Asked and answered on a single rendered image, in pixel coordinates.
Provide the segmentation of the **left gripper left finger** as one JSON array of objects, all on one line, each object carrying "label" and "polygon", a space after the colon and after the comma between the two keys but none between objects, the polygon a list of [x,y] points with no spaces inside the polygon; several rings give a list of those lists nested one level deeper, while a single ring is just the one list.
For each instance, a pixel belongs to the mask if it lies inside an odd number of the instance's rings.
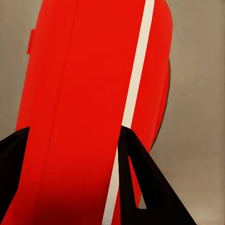
[{"label": "left gripper left finger", "polygon": [[18,190],[30,127],[0,141],[0,224]]}]

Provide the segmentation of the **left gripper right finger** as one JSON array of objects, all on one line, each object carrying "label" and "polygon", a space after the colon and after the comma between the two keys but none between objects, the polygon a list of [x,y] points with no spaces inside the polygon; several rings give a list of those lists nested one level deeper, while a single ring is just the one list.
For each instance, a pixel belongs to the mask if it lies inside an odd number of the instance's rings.
[{"label": "left gripper right finger", "polygon": [[[147,209],[136,207],[130,156]],[[136,133],[121,126],[118,140],[121,225],[197,225]]]}]

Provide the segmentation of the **radio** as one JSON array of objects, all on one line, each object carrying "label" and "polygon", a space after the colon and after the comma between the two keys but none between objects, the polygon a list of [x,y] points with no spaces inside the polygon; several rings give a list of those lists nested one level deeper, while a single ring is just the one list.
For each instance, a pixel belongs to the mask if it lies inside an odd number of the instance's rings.
[{"label": "radio", "polygon": [[0,225],[121,225],[121,126],[150,154],[168,102],[172,34],[165,0],[43,0],[15,129],[30,130]]}]

